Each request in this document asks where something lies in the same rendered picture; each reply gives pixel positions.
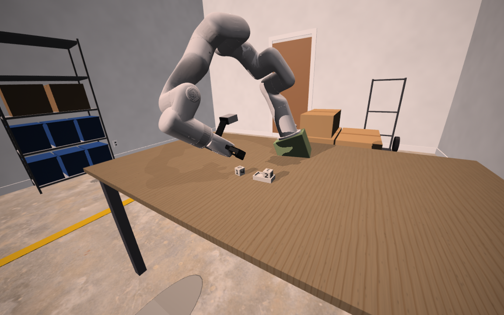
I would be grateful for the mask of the beige rectangular tray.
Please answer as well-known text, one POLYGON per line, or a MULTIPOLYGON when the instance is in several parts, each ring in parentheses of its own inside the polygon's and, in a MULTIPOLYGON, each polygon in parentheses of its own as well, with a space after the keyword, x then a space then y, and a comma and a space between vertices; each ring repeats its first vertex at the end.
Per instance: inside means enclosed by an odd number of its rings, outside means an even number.
POLYGON ((259 172, 259 171, 253 175, 253 180, 255 180, 255 181, 272 183, 274 181, 274 179, 275 179, 275 174, 272 176, 272 178, 264 178, 263 172, 259 172))

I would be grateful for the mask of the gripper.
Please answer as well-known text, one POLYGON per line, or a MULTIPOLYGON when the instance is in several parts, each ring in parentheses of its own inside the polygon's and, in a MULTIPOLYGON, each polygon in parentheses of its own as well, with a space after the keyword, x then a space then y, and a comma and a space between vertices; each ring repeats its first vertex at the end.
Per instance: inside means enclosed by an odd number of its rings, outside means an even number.
POLYGON ((232 155, 234 155, 236 158, 243 160, 246 152, 237 149, 234 146, 235 145, 232 142, 227 141, 225 138, 218 136, 211 130, 211 136, 209 141, 204 147, 199 149, 206 148, 210 151, 216 152, 219 155, 227 157, 231 157, 232 155), (233 154, 233 152, 235 152, 235 154, 233 154))

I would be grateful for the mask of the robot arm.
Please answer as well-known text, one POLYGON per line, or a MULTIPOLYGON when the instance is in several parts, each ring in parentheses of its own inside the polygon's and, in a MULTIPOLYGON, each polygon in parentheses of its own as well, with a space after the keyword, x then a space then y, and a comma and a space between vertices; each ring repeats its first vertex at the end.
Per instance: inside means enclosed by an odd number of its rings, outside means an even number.
POLYGON ((194 119, 201 100, 195 84, 208 72, 214 52, 235 58, 256 80, 265 77, 259 87, 277 127, 278 140, 301 133, 286 98, 280 95, 295 84, 292 70, 277 49, 269 47, 257 52, 247 42, 249 37, 250 27, 238 15, 213 12, 204 18, 159 97, 162 115, 158 127, 163 133, 198 148, 209 141, 210 127, 194 119))

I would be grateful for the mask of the beige calendar cube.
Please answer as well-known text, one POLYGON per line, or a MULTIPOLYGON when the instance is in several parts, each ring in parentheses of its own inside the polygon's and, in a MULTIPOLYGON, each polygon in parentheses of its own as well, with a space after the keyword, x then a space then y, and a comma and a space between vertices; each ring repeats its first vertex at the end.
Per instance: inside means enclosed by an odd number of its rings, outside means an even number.
POLYGON ((272 178, 272 176, 273 176, 273 169, 263 170, 263 177, 264 178, 272 178))
POLYGON ((239 177, 243 174, 245 174, 245 168, 244 167, 235 167, 235 174, 238 175, 239 177))

